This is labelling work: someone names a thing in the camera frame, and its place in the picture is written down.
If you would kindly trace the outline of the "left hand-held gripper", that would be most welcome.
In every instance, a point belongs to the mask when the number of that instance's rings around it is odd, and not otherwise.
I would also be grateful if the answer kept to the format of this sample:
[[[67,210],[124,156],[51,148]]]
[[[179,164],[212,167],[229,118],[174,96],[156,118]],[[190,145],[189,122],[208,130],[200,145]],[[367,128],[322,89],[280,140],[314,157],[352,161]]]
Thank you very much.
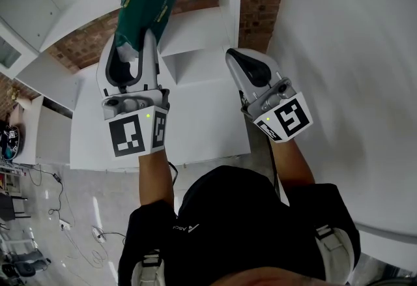
[[[123,62],[110,37],[101,53],[96,81],[102,96],[104,131],[114,158],[144,156],[164,149],[169,89],[159,89],[156,38],[147,30],[143,49],[132,62],[127,85]]]

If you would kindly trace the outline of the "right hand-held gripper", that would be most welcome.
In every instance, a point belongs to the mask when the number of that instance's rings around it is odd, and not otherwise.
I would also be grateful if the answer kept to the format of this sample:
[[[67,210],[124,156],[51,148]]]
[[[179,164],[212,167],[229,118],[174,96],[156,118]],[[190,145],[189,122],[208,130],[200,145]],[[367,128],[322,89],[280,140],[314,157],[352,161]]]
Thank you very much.
[[[288,142],[313,124],[304,95],[294,90],[289,78],[282,78],[271,57],[229,48],[225,60],[244,96],[242,112],[273,142]]]

